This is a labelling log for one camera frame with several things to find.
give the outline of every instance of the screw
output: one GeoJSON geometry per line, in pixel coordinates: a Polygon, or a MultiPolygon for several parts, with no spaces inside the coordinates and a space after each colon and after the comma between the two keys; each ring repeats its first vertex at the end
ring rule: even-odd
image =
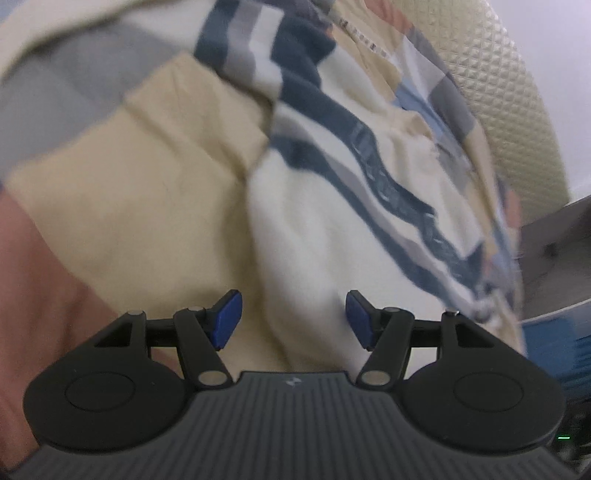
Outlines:
{"type": "Polygon", "coordinates": [[[361,375],[361,381],[366,385],[380,387],[390,382],[390,375],[381,370],[369,370],[361,375]]]}
{"type": "Polygon", "coordinates": [[[218,387],[228,381],[228,376],[219,370],[207,370],[197,377],[200,383],[208,387],[218,387]]]}

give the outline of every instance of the white wall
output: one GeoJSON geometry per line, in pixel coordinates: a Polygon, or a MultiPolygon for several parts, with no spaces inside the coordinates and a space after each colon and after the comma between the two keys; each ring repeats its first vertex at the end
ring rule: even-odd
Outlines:
{"type": "Polygon", "coordinates": [[[591,195],[591,0],[488,0],[533,74],[573,200],[591,195]]]}

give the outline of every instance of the blanket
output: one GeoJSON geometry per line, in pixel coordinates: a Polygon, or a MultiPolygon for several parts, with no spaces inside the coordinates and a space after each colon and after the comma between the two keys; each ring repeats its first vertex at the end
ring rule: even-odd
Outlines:
{"type": "Polygon", "coordinates": [[[235,376],[354,375],[350,289],[524,351],[517,198],[392,4],[135,3],[29,0],[0,26],[5,465],[35,448],[28,382],[129,309],[240,289],[235,376]],[[41,29],[22,28],[32,5],[41,29]]]}

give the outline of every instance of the ribbed gray panel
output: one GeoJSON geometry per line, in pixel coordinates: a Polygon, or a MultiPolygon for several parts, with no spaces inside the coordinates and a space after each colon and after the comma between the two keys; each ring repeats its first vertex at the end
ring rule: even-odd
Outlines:
{"type": "Polygon", "coordinates": [[[14,480],[569,480],[543,448],[506,458],[441,446],[344,374],[244,373],[198,395],[161,437],[112,455],[44,446],[14,480]],[[287,383],[294,377],[301,383],[287,383]]]}

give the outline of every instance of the logo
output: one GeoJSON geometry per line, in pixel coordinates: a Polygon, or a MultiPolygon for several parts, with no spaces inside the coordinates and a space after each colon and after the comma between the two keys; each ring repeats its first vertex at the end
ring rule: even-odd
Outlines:
{"type": "Polygon", "coordinates": [[[288,384],[291,388],[295,388],[297,387],[299,384],[303,383],[303,380],[301,378],[290,378],[289,380],[285,381],[286,384],[288,384]]]}

